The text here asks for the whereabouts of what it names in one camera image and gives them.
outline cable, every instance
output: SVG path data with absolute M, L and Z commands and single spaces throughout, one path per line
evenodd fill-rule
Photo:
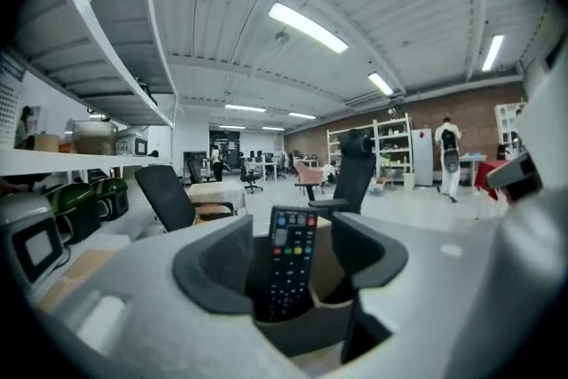
M 63 267 L 63 265 L 65 265 L 66 263 L 68 263 L 68 262 L 69 262 L 69 259 L 71 259 L 71 248 L 70 248 L 68 245 L 65 245 L 64 248 L 67 250 L 67 253 L 68 253 L 68 254 L 67 254 L 67 259 L 66 259 L 65 261 L 60 262 L 59 264 L 57 264 L 53 270 L 57 270 L 57 269 L 59 269 L 60 267 Z

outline refrigerator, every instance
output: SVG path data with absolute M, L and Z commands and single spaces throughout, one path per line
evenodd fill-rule
M 412 130 L 414 184 L 432 186 L 434 180 L 434 148 L 432 130 Z

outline white pants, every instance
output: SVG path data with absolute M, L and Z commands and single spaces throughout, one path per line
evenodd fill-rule
M 450 173 L 447 171 L 446 166 L 444 164 L 444 151 L 440 155 L 440 159 L 442 161 L 442 189 L 441 192 L 444 194 L 449 194 L 453 198 L 458 193 L 458 185 L 460 183 L 460 166 L 458 165 L 458 169 L 454 173 Z

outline ceiling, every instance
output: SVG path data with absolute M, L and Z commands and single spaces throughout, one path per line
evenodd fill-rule
M 336 54 L 268 16 L 280 2 L 349 45 Z M 211 124 L 294 129 L 386 103 L 378 72 L 401 95 L 521 75 L 541 48 L 554 0 L 154 0 L 162 47 L 182 105 L 208 108 Z M 275 39 L 285 30 L 287 43 Z M 505 41 L 481 67 L 493 35 Z M 266 113 L 224 109 L 225 103 Z

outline chair armrest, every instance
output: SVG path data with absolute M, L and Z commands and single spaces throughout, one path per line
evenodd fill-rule
M 339 210 L 348 207 L 349 202 L 346 199 L 328 199 L 323 201 L 310 201 L 308 205 L 315 209 Z
M 222 205 L 227 207 L 231 211 L 231 213 L 234 213 L 234 206 L 230 202 L 193 202 L 192 201 L 192 204 L 196 209 L 204 205 Z

